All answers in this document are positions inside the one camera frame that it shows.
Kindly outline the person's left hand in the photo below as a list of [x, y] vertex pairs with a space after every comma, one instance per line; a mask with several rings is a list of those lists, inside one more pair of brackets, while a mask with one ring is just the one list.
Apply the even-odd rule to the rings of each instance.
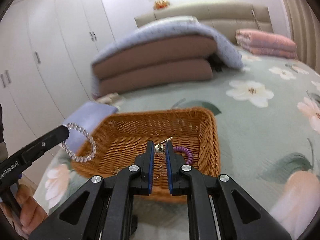
[[21, 206], [21, 214], [15, 217], [12, 209], [1, 200], [1, 210], [15, 231], [25, 239], [48, 217], [43, 207], [33, 198], [31, 190], [26, 185], [14, 185], [17, 189], [15, 198]]

